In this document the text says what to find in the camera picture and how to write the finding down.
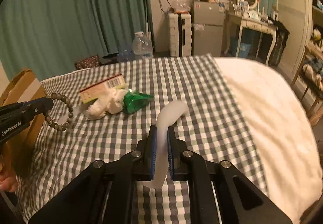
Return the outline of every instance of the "white door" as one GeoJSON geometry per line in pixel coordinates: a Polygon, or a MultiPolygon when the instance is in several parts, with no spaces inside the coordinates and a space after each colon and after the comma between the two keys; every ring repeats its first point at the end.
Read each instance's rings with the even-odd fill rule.
{"type": "Polygon", "coordinates": [[[292,79],[312,33],[312,0],[278,0],[278,12],[290,32],[279,67],[292,79]]]}

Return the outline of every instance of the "gray refrigerator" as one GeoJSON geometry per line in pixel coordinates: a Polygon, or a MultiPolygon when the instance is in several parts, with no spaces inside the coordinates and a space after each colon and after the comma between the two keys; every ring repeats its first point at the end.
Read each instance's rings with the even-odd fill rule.
{"type": "Polygon", "coordinates": [[[220,56],[224,12],[217,3],[193,1],[193,55],[220,56]]]}

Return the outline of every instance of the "white blanket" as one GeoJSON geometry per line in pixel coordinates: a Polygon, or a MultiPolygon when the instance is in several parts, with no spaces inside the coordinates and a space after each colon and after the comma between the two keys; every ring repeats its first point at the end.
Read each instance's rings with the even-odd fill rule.
{"type": "Polygon", "coordinates": [[[254,61],[216,58],[262,161],[269,198],[298,224],[322,194],[322,168],[311,126],[287,82],[254,61]]]}

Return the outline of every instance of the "green plastic wrapper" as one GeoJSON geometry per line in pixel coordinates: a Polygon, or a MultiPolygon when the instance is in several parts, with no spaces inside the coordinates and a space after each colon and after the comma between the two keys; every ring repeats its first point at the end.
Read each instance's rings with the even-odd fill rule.
{"type": "Polygon", "coordinates": [[[124,109],[128,114],[137,112],[139,109],[147,106],[154,96],[139,92],[129,91],[123,99],[124,109]]]}

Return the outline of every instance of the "barcode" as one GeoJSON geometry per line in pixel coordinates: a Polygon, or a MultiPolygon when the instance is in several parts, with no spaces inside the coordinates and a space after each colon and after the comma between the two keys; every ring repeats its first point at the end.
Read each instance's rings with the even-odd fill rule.
{"type": "Polygon", "coordinates": [[[112,79],[108,80],[108,81],[106,82],[106,85],[107,85],[109,88],[115,88],[115,87],[117,87],[117,86],[122,86],[123,84],[122,84],[121,79],[119,79],[119,77],[117,76],[117,77],[114,77],[114,78],[112,78],[112,79]]]}

